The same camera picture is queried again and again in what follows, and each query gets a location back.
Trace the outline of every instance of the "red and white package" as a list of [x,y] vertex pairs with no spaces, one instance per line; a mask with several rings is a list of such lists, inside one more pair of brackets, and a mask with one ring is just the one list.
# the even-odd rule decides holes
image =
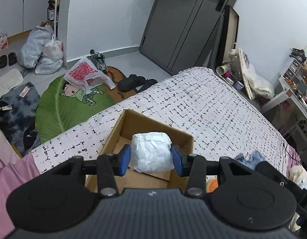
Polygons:
[[91,89],[107,84],[110,89],[116,87],[113,81],[102,71],[97,70],[96,66],[87,57],[82,57],[71,69],[64,75],[64,79],[71,85],[82,89],[86,94],[91,93]]
[[0,51],[8,47],[8,37],[5,33],[0,34]]

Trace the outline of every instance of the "black slipper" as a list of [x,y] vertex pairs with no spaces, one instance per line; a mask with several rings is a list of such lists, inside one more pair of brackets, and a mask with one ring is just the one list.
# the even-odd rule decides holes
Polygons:
[[156,80],[154,79],[149,79],[146,80],[146,82],[144,83],[144,85],[139,89],[139,93],[143,92],[145,90],[147,90],[149,87],[151,87],[152,85],[155,85],[156,83],[158,83]]
[[0,69],[5,68],[8,65],[8,57],[3,55],[0,57]]
[[9,66],[14,65],[17,62],[16,54],[14,52],[9,54]]
[[118,82],[117,87],[121,92],[129,92],[133,88],[136,88],[145,83],[146,79],[143,76],[136,76],[131,74],[129,77],[122,79]]

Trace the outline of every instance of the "white logo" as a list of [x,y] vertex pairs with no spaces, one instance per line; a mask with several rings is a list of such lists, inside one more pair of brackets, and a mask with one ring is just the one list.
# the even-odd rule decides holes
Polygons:
[[156,195],[157,193],[156,193],[155,191],[150,191],[150,192],[148,192],[148,194],[149,194],[150,196],[153,196],[153,195]]

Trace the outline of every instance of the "gray door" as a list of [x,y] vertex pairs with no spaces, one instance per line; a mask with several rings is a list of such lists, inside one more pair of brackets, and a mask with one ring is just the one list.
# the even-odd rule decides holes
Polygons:
[[228,1],[156,0],[140,52],[171,74],[195,66],[213,47],[213,30]]

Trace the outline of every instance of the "white patterned tablecloth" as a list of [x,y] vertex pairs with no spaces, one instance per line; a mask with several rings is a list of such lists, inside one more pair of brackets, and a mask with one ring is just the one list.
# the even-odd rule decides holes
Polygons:
[[78,124],[32,150],[43,173],[76,155],[96,159],[124,109],[180,129],[194,137],[194,153],[207,160],[221,156],[247,158],[258,150],[286,174],[286,141],[229,84],[211,69],[190,68]]

